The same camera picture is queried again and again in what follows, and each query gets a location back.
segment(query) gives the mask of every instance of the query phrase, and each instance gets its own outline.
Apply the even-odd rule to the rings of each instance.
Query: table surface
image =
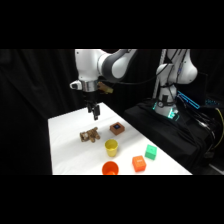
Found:
[[[144,157],[147,145],[156,145],[105,104],[101,103],[100,109],[98,121],[94,121],[86,108],[49,119],[54,175],[102,175],[102,167],[108,161],[118,164],[119,175],[191,175],[160,148],[156,160],[145,158],[146,170],[136,173],[132,165],[133,157]],[[109,128],[117,122],[125,127],[125,132],[115,136]],[[81,142],[80,133],[95,127],[98,127],[101,139],[95,143]],[[108,139],[115,139],[119,144],[114,158],[107,155],[104,147]]]

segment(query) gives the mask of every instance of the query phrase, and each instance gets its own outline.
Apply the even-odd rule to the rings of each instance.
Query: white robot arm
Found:
[[[155,112],[173,119],[178,114],[175,104],[177,89],[174,84],[190,84],[197,77],[198,71],[191,62],[190,49],[168,49],[167,56],[172,64],[163,64],[157,70],[159,74],[166,67],[158,75],[160,95]]]
[[[100,49],[76,49],[76,66],[79,80],[70,87],[82,90],[89,113],[94,119],[100,115],[97,105],[98,78],[104,76],[111,82],[120,82],[137,54],[138,49],[120,49],[114,54],[108,54]],[[161,65],[157,70],[160,82],[160,96],[155,111],[163,116],[173,118],[177,91],[174,83],[189,84],[197,76],[197,69],[190,59],[190,49],[168,49],[167,56],[172,64]]]
[[[120,49],[114,54],[107,54],[100,49],[76,49],[76,66],[79,80],[70,84],[72,89],[82,90],[89,113],[94,119],[100,115],[97,105],[98,79],[104,76],[111,82],[121,81],[137,53],[137,49]]]

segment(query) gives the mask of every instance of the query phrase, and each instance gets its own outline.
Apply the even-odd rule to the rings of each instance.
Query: cable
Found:
[[[171,61],[173,60],[173,58],[176,56],[177,52],[178,52],[179,49],[177,49],[173,55],[173,57],[171,58]],[[147,82],[150,82],[152,81],[153,79],[155,79],[158,75],[160,75],[167,67],[169,66],[169,64],[167,64],[156,76],[154,76],[153,78],[151,79],[148,79],[144,82],[139,82],[139,83],[125,83],[125,82],[117,82],[117,83],[114,83],[114,82],[111,82],[111,81],[108,81],[108,80],[102,80],[103,82],[108,82],[108,83],[114,83],[115,84],[121,84],[121,85],[130,85],[130,86],[136,86],[136,85],[142,85],[142,84],[145,84]]]
[[[224,138],[224,119],[223,119],[223,116],[222,116],[221,111],[220,111],[218,108],[216,108],[216,110],[219,112],[220,117],[221,117],[221,120],[222,120],[223,133],[222,133],[222,137],[221,137],[220,141],[218,142],[218,144],[217,144],[213,149],[216,149],[216,148],[220,145],[220,143],[222,142],[222,140],[223,140],[223,138]]]

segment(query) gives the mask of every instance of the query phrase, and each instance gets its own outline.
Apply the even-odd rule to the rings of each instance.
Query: brown block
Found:
[[[125,131],[125,127],[121,125],[119,122],[110,126],[110,130],[115,134],[119,135]]]

